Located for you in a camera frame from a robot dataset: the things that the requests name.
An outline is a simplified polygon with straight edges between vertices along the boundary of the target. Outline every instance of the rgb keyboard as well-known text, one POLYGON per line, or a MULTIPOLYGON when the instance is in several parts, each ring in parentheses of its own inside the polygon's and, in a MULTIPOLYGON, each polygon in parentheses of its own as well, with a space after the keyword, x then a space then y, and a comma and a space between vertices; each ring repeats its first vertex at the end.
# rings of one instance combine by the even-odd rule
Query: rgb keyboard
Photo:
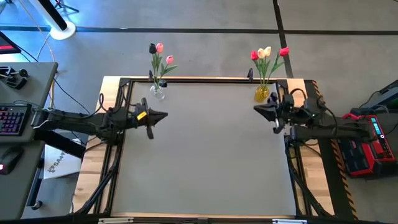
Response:
POLYGON ((30 104, 0 103, 0 136, 21 136, 31 107, 30 104))

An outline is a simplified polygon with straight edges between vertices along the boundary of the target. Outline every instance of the glass vase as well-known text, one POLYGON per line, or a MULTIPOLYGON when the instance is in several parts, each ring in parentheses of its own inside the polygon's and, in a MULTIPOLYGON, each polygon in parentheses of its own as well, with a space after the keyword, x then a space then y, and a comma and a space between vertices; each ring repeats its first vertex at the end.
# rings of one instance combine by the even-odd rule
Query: glass vase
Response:
POLYGON ((150 87, 150 93, 158 100, 163 100, 165 97, 163 88, 155 83, 150 87))
POLYGON ((264 100, 268 97, 269 90, 266 86, 259 86, 256 89, 256 93, 254 94, 254 100, 258 103, 264 102, 264 100))

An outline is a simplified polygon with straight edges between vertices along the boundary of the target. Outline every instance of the computer mouse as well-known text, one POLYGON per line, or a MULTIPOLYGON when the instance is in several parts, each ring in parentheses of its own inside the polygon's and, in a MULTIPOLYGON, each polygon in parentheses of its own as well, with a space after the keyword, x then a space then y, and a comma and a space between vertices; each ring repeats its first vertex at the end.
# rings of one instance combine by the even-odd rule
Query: computer mouse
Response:
POLYGON ((0 175, 9 174, 15 168, 23 153, 24 149, 20 146, 12 146, 7 149, 0 156, 0 175))

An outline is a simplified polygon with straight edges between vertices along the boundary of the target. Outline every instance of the red power supply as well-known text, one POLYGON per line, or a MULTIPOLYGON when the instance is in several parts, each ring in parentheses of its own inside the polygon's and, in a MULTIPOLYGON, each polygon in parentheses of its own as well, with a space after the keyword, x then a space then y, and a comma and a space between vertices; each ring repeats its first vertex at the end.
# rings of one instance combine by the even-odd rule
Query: red power supply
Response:
POLYGON ((359 141, 338 139, 345 169, 351 177, 369 177, 393 174, 397 161, 391 151, 390 145, 384 136, 376 115, 355 115, 348 113, 344 119, 367 119, 373 127, 377 140, 370 144, 359 141))

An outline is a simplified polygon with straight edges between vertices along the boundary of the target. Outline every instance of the floor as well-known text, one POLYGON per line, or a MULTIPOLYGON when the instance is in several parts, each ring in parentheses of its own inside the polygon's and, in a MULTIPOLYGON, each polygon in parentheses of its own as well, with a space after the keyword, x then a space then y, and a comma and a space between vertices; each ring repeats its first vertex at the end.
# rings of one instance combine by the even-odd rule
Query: floor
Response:
MULTIPOLYGON (((45 27, 29 1, 21 1, 45 27)), ((243 77, 252 67, 251 50, 269 45, 276 51, 281 45, 288 46, 290 63, 274 77, 316 80, 336 115, 397 79, 398 3, 393 0, 65 0, 65 4, 80 10, 60 10, 79 32, 67 40, 49 38, 59 63, 58 81, 92 111, 105 75, 147 75, 151 42, 164 43, 164 54, 174 55, 178 65, 173 75, 181 76, 243 77), (280 8, 279 22, 274 5, 280 8), (186 28, 213 30, 206 30, 211 34, 188 33, 186 28), (244 34, 236 29, 255 30, 244 34)), ((18 2, 7 4, 0 14, 0 30, 36 56, 44 40, 34 27, 18 2)), ((39 60, 51 61, 47 46, 39 60)), ((25 58, 1 55, 0 61, 25 58)), ((55 105, 84 112, 59 88, 55 105)), ((398 220, 394 210, 398 201, 391 200, 398 198, 397 177, 349 182, 360 219, 398 220)), ((24 217, 68 213, 75 184, 76 176, 45 180, 39 192, 45 206, 37 211, 27 209, 24 217)))

